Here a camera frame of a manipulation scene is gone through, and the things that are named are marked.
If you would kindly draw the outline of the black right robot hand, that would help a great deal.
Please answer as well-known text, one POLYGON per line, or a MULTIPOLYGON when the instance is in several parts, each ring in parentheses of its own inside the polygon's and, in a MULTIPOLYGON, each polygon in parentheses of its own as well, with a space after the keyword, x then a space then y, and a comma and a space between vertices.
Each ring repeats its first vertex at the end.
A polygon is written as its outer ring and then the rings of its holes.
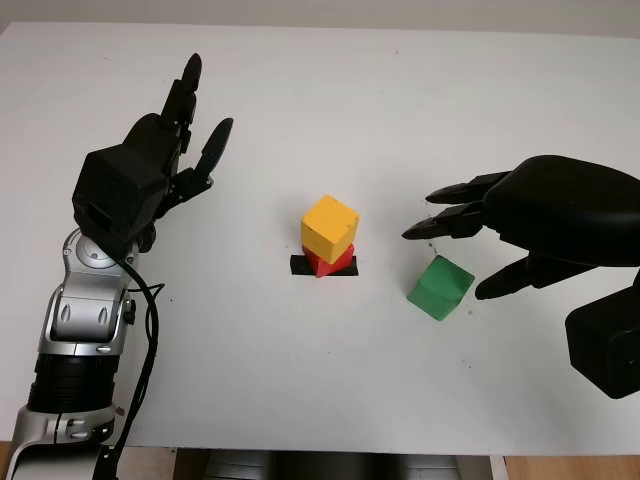
POLYGON ((526 251, 477 286, 479 300, 544 288, 597 267, 639 264, 639 181, 610 167, 539 155, 426 199, 445 210, 414 224, 403 238, 469 238, 489 228, 526 251))

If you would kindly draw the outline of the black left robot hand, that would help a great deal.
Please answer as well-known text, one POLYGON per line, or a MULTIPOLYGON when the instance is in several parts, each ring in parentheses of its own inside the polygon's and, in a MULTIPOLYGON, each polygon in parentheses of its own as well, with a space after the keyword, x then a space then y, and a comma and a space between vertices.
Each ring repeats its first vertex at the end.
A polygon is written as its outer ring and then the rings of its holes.
POLYGON ((203 147, 197 165, 182 171, 178 169, 179 158, 186 153, 191 140, 190 126, 195 115, 201 71, 202 59, 195 53, 189 58, 182 77, 173 81, 162 112, 139 119, 124 140, 125 145, 150 161, 167 183, 152 216, 136 238, 141 253, 150 251, 155 242, 156 220, 213 186, 211 172, 224 153, 233 127, 231 118, 222 120, 203 147))

